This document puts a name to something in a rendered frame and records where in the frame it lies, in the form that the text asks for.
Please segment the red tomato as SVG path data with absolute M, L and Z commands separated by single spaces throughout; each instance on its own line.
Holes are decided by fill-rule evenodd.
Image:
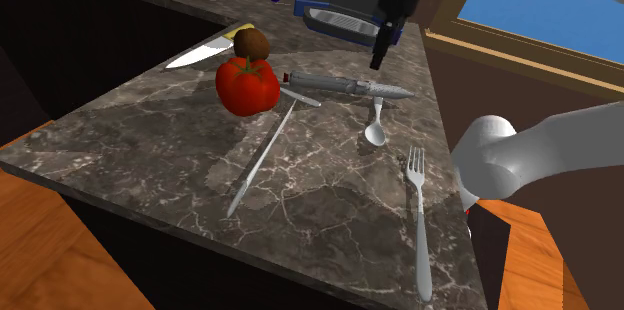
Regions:
M 223 106 L 247 117 L 271 110 L 280 97 L 280 84 L 265 60 L 230 58 L 216 71 L 215 86 Z

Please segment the long thin silver knife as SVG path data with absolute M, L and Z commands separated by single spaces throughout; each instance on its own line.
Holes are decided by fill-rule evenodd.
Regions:
M 229 206 L 229 208 L 227 210 L 227 214 L 226 214 L 227 218 L 230 218 L 234 214 L 234 212 L 236 211 L 237 207 L 240 204 L 240 201 L 242 200 L 242 198 L 244 197 L 246 191 L 250 187 L 253 179 L 255 178 L 255 176 L 256 176 L 258 170 L 260 169 L 263 161 L 265 160 L 268 152 L 270 151 L 270 149 L 272 148 L 274 142 L 276 141 L 278 136 L 281 134 L 284 126 L 288 122 L 288 119 L 290 118 L 296 103 L 297 103 L 297 101 L 294 101 L 293 104 L 290 106 L 290 108 L 287 111 L 286 115 L 284 116 L 283 120 L 281 121 L 281 123 L 279 124 L 279 126 L 276 129 L 275 133 L 273 134 L 271 140 L 269 141 L 269 143 L 265 147 L 265 149 L 262 152 L 262 154 L 260 155 L 260 157 L 255 162 L 255 164 L 252 167 L 252 169 L 250 170 L 248 176 L 243 181 L 241 187 L 237 191 L 235 197 L 233 198 L 233 200 L 232 200 L 232 202 L 231 202 L 231 204 L 230 204 L 230 206 Z

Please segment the silver fork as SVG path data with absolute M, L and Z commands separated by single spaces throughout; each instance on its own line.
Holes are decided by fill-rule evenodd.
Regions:
M 422 187 L 425 182 L 425 159 L 424 149 L 411 146 L 407 156 L 406 172 L 407 179 L 412 183 L 417 193 L 417 216 L 416 216 L 416 286 L 423 302 L 430 302 L 433 285 L 429 250 L 426 235 L 426 223 L 424 214 L 424 199 Z

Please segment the yellow handled kitchen knife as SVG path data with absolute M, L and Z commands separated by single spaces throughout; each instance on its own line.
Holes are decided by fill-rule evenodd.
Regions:
M 171 61 L 166 66 L 166 69 L 181 68 L 184 66 L 192 65 L 204 59 L 207 59 L 219 53 L 222 53 L 233 47 L 234 36 L 236 35 L 238 31 L 248 29 L 248 28 L 253 28 L 253 27 L 254 27 L 253 24 L 248 23 L 236 29 L 233 29 L 232 31 L 225 33 L 215 38 L 214 40 L 211 40 L 201 46 L 198 46 L 184 53 L 183 55 L 179 56 L 175 60 Z

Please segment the grey pen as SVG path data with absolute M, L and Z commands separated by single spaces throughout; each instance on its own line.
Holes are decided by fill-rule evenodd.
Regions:
M 283 81 L 293 86 L 308 87 L 353 95 L 370 95 L 389 99 L 414 97 L 412 92 L 395 85 L 387 85 L 344 77 L 308 74 L 299 71 L 285 73 L 283 75 Z

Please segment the brown round fruit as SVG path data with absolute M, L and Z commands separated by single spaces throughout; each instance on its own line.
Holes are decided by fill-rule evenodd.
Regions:
M 265 35 L 255 28 L 239 30 L 233 39 L 234 52 L 237 57 L 251 61 L 266 60 L 270 54 L 270 44 Z

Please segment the wooden framed window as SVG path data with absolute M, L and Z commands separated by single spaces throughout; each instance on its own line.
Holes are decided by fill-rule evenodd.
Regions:
M 624 0 L 432 0 L 431 47 L 624 100 Z

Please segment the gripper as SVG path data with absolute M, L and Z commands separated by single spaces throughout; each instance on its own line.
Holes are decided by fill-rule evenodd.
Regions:
M 380 69 L 389 46 L 397 42 L 399 32 L 407 18 L 414 14 L 418 2 L 419 0 L 378 0 L 378 7 L 384 13 L 385 18 L 373 47 L 371 69 Z

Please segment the silver spoon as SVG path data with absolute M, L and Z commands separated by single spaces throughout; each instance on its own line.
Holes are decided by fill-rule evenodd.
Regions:
M 373 99 L 375 118 L 373 122 L 365 129 L 366 139 L 375 146 L 382 146 L 386 142 L 385 132 L 381 125 L 381 110 L 383 106 L 383 98 L 375 97 Z

